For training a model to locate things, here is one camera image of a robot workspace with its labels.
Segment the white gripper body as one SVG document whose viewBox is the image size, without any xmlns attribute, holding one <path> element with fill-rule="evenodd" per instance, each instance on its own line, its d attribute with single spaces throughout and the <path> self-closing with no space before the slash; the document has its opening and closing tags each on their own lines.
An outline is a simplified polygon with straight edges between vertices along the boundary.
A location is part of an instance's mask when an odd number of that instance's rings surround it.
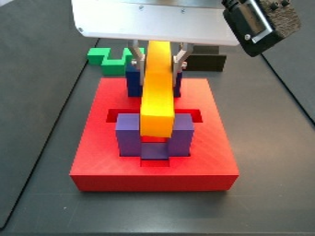
<svg viewBox="0 0 315 236">
<path fill-rule="evenodd" d="M 218 0 L 70 0 L 89 38 L 236 46 Z"/>
</svg>

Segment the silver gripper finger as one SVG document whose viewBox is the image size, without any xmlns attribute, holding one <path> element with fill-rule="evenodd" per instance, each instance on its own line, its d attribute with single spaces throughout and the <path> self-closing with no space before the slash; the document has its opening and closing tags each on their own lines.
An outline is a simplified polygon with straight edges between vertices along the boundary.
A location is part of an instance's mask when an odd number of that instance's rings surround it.
<svg viewBox="0 0 315 236">
<path fill-rule="evenodd" d="M 144 83 L 144 72 L 145 72 L 145 55 L 138 48 L 138 40 L 128 41 L 128 49 L 134 59 L 134 66 L 140 73 L 138 83 Z"/>
<path fill-rule="evenodd" d="M 177 74 L 181 72 L 184 61 L 193 52 L 193 44 L 182 42 L 180 50 L 172 58 L 172 83 L 176 84 Z"/>
</svg>

